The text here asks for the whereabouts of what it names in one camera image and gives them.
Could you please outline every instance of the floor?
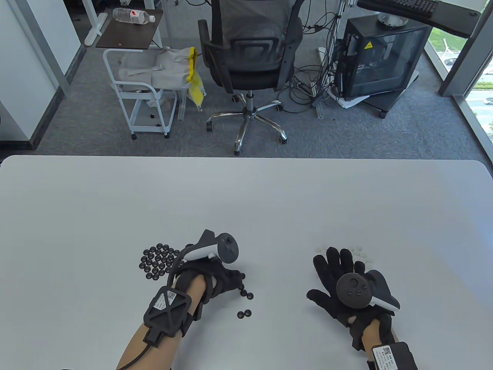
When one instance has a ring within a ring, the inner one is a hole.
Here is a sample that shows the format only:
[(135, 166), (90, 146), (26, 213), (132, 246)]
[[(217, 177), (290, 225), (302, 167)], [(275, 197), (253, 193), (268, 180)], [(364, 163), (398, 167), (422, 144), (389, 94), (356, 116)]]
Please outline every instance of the floor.
[[(314, 9), (310, 21), (324, 13)], [(361, 15), (361, 9), (350, 9), (349, 16)], [(209, 19), (206, 6), (191, 7), (181, 1), (170, 8), (175, 47), (199, 46), (196, 20)], [(301, 18), (306, 19), (306, 4)], [(305, 37), (296, 54), (296, 66), (317, 63), (315, 48), (323, 45), (325, 36)], [(88, 48), (72, 83), (72, 96), (64, 99), (39, 147), (25, 154), (64, 155), (136, 155), (136, 156), (232, 156), (233, 141), (241, 119), (221, 119), (214, 132), (205, 129), (205, 120), (213, 112), (235, 110), (226, 92), (216, 86), (202, 64), (199, 73), (207, 97), (203, 112), (191, 102), (185, 120), (173, 123), (171, 138), (162, 134), (138, 134), (131, 140), (119, 103), (112, 91), (103, 65), (101, 49)], [(117, 59), (111, 61), (116, 66)], [(375, 109), (359, 104), (348, 110), (329, 101), (323, 106), (324, 119), (315, 109), (300, 114), (275, 110), (265, 116), (281, 124), (288, 134), (287, 145), (278, 143), (275, 131), (254, 122), (247, 131), (242, 156), (302, 158), (396, 158), (396, 159), (473, 159), (493, 167), (452, 99), (437, 94), (440, 80), (426, 56), (417, 70), (420, 77), (396, 106), (381, 120)], [(272, 90), (255, 93), (258, 105), (274, 99)], [(303, 110), (283, 94), (288, 110)], [(0, 157), (21, 153), (0, 152)]]

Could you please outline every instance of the car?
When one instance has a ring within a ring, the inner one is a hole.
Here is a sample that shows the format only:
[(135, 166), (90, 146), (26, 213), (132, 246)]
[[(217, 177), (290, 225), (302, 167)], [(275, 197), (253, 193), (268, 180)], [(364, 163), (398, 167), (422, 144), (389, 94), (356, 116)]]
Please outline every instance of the car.
[(456, 60), (457, 58), (445, 59), (443, 63), (445, 63), (446, 66), (453, 66)]

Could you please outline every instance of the computer case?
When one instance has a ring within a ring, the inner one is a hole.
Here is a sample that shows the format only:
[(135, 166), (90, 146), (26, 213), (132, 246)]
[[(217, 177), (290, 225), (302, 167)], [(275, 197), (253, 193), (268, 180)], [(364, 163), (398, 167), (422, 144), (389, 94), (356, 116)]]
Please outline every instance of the computer case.
[(336, 50), (339, 96), (348, 100), (404, 90), (431, 29), (412, 19), (395, 28), (383, 25), (377, 15), (348, 19), (341, 49)]

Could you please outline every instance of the wall baseboard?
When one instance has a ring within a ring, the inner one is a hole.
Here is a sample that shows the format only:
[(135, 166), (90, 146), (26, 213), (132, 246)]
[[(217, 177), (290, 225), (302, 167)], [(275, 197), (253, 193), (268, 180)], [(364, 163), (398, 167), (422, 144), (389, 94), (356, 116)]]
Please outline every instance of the wall baseboard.
[[(69, 69), (67, 69), (67, 73), (65, 73), (65, 78), (67, 79), (69, 84), (72, 83), (75, 73), (77, 72), (77, 69), (80, 66), (80, 62), (82, 62), (85, 53), (86, 53), (86, 47), (83, 44), (81, 44), (79, 50), (77, 51), (77, 53), (75, 54), (72, 60), (72, 63), (69, 66)], [(51, 120), (55, 116), (58, 106), (60, 105), (64, 97), (65, 95), (62, 89), (59, 87), (55, 92), (55, 95), (53, 95), (53, 98), (48, 104), (48, 107), (44, 111), (43, 116), (39, 120), (39, 123), (37, 124), (36, 129), (34, 130), (29, 140), (26, 141), (0, 140), (0, 149), (35, 150), (39, 145), (39, 143), (41, 142), (44, 133), (48, 129)]]

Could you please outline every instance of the chrome chair base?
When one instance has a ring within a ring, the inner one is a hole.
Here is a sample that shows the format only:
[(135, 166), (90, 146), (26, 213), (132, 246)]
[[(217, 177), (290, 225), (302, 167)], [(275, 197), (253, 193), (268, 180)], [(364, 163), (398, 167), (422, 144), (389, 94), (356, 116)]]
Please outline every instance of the chrome chair base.
[(240, 131), (238, 132), (238, 136), (236, 137), (235, 140), (235, 151), (234, 151), (235, 155), (240, 155), (243, 138), (245, 137), (245, 132), (247, 131), (248, 124), (250, 123), (250, 121), (254, 119), (271, 126), (274, 130), (276, 130), (279, 133), (279, 142), (281, 144), (287, 143), (287, 135), (285, 131), (282, 129), (282, 127), (280, 127), (274, 121), (271, 121), (270, 119), (262, 117), (261, 115), (258, 114), (258, 112), (260, 111), (273, 107), (275, 107), (278, 111), (284, 110), (284, 107), (279, 100), (273, 100), (265, 105), (262, 105), (261, 107), (255, 107), (253, 105), (253, 94), (251, 90), (247, 92), (246, 97), (242, 93), (239, 93), (233, 95), (232, 99), (233, 102), (235, 103), (241, 102), (243, 105), (243, 110), (214, 113), (207, 119), (206, 126), (207, 126), (207, 131), (212, 132), (214, 130), (212, 125), (212, 120), (220, 117), (241, 115), (243, 117), (243, 122), (242, 125), (240, 126)]

